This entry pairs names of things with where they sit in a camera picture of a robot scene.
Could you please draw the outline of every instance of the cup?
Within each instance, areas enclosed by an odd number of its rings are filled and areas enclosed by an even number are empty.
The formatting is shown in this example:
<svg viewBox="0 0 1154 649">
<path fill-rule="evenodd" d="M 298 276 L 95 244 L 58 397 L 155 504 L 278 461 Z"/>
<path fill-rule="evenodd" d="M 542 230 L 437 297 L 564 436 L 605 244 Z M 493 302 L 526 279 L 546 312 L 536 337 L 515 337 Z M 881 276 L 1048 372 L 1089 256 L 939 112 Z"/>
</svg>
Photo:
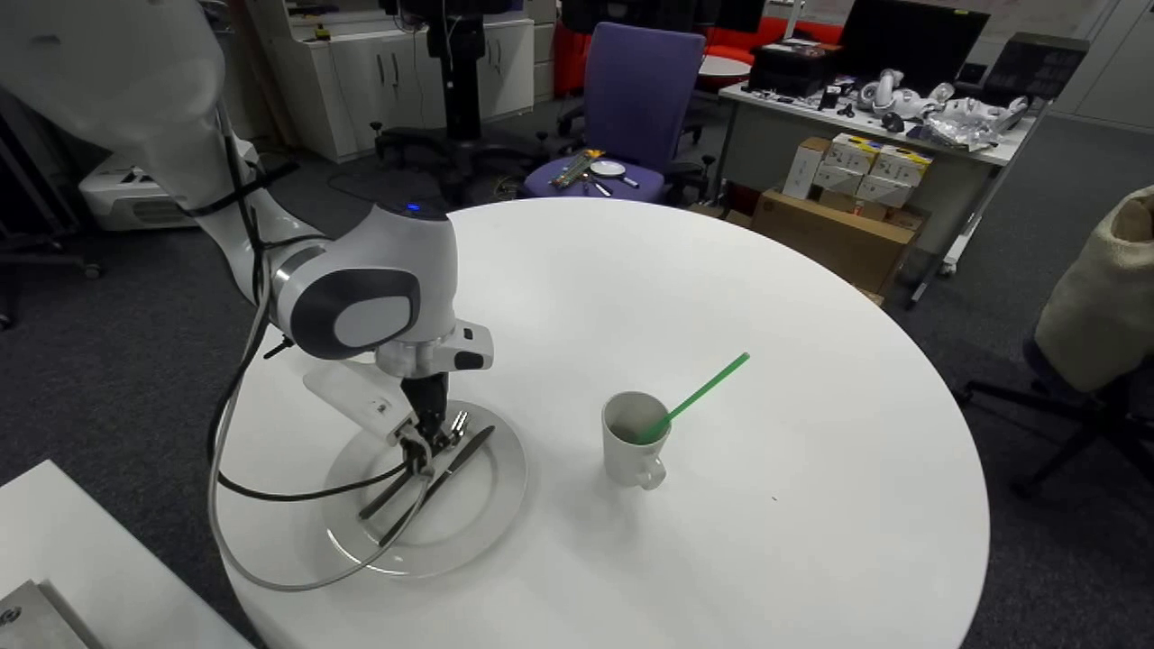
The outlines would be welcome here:
<svg viewBox="0 0 1154 649">
<path fill-rule="evenodd" d="M 617 393 L 601 413 L 605 476 L 617 488 L 652 490 L 663 480 L 660 446 L 671 434 L 669 407 L 648 393 Z"/>
</svg>

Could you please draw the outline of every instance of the chair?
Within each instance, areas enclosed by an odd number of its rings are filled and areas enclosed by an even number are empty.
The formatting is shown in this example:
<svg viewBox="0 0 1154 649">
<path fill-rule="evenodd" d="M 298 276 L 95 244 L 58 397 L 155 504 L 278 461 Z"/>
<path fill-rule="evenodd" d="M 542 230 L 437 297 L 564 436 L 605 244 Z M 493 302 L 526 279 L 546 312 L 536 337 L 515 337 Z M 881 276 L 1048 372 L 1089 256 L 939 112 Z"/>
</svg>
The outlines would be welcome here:
<svg viewBox="0 0 1154 649">
<path fill-rule="evenodd" d="M 1054 285 L 1023 359 L 1044 390 L 1022 393 L 993 383 L 968 383 L 964 406 L 979 397 L 1010 401 L 1077 424 L 1082 428 L 1022 482 L 1036 493 L 1056 468 L 1089 445 L 1109 442 L 1154 482 L 1154 436 L 1134 406 L 1134 383 L 1154 359 L 1154 188 L 1122 199 L 1100 222 L 1082 256 Z"/>
<path fill-rule="evenodd" d="M 705 171 L 675 166 L 681 122 L 689 112 L 694 82 L 705 61 L 699 33 L 669 33 L 599 21 L 587 51 L 583 82 L 583 150 L 601 150 L 605 158 L 660 172 L 660 186 L 639 188 L 613 186 L 613 196 L 657 204 L 687 186 L 708 188 Z M 568 158 L 536 166 L 526 196 L 583 196 L 582 186 L 556 188 L 552 182 Z"/>
</svg>

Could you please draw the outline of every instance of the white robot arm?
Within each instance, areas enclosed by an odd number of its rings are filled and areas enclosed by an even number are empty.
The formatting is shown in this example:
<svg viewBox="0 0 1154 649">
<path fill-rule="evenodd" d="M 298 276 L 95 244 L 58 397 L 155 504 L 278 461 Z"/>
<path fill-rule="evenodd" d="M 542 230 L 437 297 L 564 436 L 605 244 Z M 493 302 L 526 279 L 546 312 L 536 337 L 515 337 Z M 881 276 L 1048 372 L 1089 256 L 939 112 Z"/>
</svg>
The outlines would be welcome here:
<svg viewBox="0 0 1154 649">
<path fill-rule="evenodd" d="M 492 365 L 492 337 L 451 312 L 457 261 L 445 214 L 370 208 L 324 241 L 262 188 L 237 199 L 256 172 L 213 118 L 223 55 L 195 0 L 5 0 L 0 82 L 62 129 L 132 151 L 199 214 L 250 299 L 256 279 L 269 282 L 269 317 L 291 343 L 324 361 L 370 351 L 405 380 L 425 436 L 445 420 L 445 375 Z"/>
</svg>

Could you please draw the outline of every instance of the desk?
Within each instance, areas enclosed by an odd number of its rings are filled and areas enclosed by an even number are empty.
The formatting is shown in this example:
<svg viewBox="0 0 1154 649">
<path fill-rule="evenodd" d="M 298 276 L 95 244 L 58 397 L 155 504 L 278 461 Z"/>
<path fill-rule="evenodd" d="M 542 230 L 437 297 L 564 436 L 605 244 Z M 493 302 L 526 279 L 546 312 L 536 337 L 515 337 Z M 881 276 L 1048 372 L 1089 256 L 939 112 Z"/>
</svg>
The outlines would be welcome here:
<svg viewBox="0 0 1154 649">
<path fill-rule="evenodd" d="M 1010 129 L 993 151 L 957 151 L 909 135 L 887 135 L 881 118 L 854 112 L 820 112 L 810 100 L 782 100 L 774 95 L 742 89 L 742 82 L 721 89 L 734 100 L 734 118 L 721 150 L 718 182 L 736 182 L 747 188 L 782 188 L 792 151 L 803 137 L 862 135 L 872 142 L 892 142 L 933 156 L 933 171 L 917 192 L 914 207 L 926 214 L 920 238 L 920 264 L 945 256 L 951 238 L 968 224 L 979 224 L 1000 177 L 1014 166 L 1027 129 Z M 917 285 L 920 272 L 904 266 L 902 285 Z"/>
<path fill-rule="evenodd" d="M 986 476 L 945 383 L 865 297 L 663 207 L 535 199 L 453 224 L 457 315 L 492 325 L 499 365 L 451 393 L 521 428 L 529 504 L 487 558 L 425 586 L 362 575 L 269 595 L 232 576 L 269 645 L 958 645 L 990 562 Z M 619 390 L 675 406 L 740 351 L 750 365 L 678 420 L 663 488 L 613 490 L 601 406 Z M 250 372 L 235 480 L 318 488 L 358 434 L 298 365 Z M 332 570 L 318 508 L 223 493 L 223 529 L 256 570 Z"/>
<path fill-rule="evenodd" d="M 102 645 L 250 645 L 56 461 L 0 490 L 0 595 L 48 580 Z"/>
</svg>

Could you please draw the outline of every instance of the floor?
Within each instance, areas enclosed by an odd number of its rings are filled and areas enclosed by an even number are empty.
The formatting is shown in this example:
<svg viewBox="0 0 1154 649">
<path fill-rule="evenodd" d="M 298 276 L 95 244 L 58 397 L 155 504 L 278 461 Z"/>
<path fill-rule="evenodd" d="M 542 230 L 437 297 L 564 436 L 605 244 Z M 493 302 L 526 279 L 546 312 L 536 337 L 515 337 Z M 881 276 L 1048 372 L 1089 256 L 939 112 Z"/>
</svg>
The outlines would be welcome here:
<svg viewBox="0 0 1154 649">
<path fill-rule="evenodd" d="M 556 116 L 559 110 L 542 110 L 499 122 L 493 135 L 535 137 Z M 721 145 L 725 112 L 705 106 L 705 116 L 712 127 L 689 158 Z M 364 196 L 351 192 L 358 172 L 370 172 L 370 164 L 332 171 L 302 158 L 274 196 L 321 230 L 343 234 L 368 208 Z M 22 325 L 0 337 L 0 482 L 56 457 L 205 604 L 250 633 L 203 514 L 209 406 L 242 351 L 250 307 L 199 230 L 88 234 L 69 244 L 105 264 L 105 279 L 22 276 Z M 1036 241 L 1033 264 L 1054 282 L 1063 256 L 1045 261 L 1045 241 Z M 1022 266 L 1014 250 L 979 241 L 975 272 L 939 285 L 920 312 L 895 315 L 947 383 L 1027 383 L 1006 337 L 1033 317 L 1044 299 L 1038 282 L 975 282 L 1014 266 Z M 1098 446 L 1044 498 L 1023 503 L 1010 490 L 1063 436 L 1069 428 L 1033 414 L 975 413 L 993 503 L 993 562 L 968 649 L 1154 641 L 1151 482 Z"/>
</svg>

